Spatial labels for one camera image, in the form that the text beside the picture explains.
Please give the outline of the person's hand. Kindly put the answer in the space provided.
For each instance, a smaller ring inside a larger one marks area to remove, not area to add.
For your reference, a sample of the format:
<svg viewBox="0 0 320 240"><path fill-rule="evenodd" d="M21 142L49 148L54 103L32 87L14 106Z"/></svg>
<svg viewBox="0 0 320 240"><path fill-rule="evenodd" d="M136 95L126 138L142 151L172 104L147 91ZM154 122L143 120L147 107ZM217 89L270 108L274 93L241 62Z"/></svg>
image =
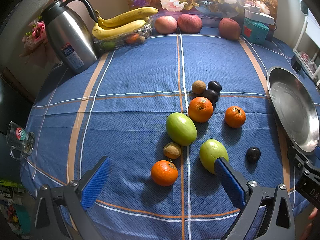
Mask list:
<svg viewBox="0 0 320 240"><path fill-rule="evenodd" d="M309 215L309 220L311 220L311 223L309 223L304 229L303 233L299 238L300 240L306 240L306 239L320 240L319 219L320 219L319 210L317 208L314 208L312 213L310 213Z"/></svg>

